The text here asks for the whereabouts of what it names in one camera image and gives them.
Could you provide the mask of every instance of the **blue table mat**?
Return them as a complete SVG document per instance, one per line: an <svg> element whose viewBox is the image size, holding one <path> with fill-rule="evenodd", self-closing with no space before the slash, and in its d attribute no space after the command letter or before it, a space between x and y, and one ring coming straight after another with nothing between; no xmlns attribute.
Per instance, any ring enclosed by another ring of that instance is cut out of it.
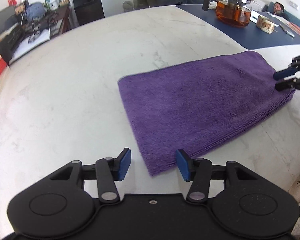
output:
<svg viewBox="0 0 300 240"><path fill-rule="evenodd" d="M176 5L176 7L191 13L194 16L204 20L205 22L211 24L218 30L222 31L224 34L228 35L230 38L235 40L241 46L246 49L261 49L261 48L269 48L276 46L285 46L285 45L295 45L300 44L300 35L295 31L291 30L291 32L295 35L292 38L290 35L287 35L281 27L275 27L274 29L278 32L273 32L272 34L265 33L260 30L254 22L249 23L248 26L244 28L232 27L230 25L224 24L220 20L217 19L215 10L202 10L202 4L184 4L184 5ZM274 20L276 24L283 24L276 18L271 17L267 13L258 12L261 15L269 17Z"/></svg>

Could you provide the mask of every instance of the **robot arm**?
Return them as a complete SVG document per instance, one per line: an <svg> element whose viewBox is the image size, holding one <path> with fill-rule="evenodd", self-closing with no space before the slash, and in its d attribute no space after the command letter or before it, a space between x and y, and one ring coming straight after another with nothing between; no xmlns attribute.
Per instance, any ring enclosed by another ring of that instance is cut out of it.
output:
<svg viewBox="0 0 300 240"><path fill-rule="evenodd" d="M293 76L296 72L300 71L300 56L292 59L292 63L288 68L274 73L273 78L275 80L280 80L285 77ZM300 90L300 79L291 78L287 80L279 81L275 84L275 89L277 91L282 91L284 89L295 88Z"/></svg>
<svg viewBox="0 0 300 240"><path fill-rule="evenodd" d="M72 161L16 195L7 215L14 233L4 240L292 240L299 217L294 198L240 163L213 165L191 159L182 149L176 162L183 179L192 181L182 194L125 194L122 181L131 162L125 148L117 158L92 165ZM84 191L96 180L99 198ZM209 198L210 181L224 190Z"/></svg>

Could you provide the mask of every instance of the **sofa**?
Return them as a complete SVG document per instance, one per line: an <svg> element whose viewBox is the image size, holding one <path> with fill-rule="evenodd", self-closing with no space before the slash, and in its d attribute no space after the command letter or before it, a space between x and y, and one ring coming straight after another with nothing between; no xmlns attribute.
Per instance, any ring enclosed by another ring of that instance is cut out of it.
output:
<svg viewBox="0 0 300 240"><path fill-rule="evenodd" d="M262 11L264 12L271 12L273 13L273 9L274 9L274 2L270 2L268 6L265 6L263 8ZM300 20L295 17L293 14L291 14L290 12L288 11L284 11L287 15L289 15L289 18L290 18L290 22L294 23L295 25L299 26L300 27Z"/></svg>

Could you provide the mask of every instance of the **purple towel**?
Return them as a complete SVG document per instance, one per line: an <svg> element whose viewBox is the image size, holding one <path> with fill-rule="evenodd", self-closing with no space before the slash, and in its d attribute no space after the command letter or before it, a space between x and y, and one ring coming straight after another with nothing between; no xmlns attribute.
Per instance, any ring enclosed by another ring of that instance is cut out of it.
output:
<svg viewBox="0 0 300 240"><path fill-rule="evenodd" d="M176 165L175 151L198 157L247 131L292 99L253 51L207 58L119 80L119 90L151 176Z"/></svg>

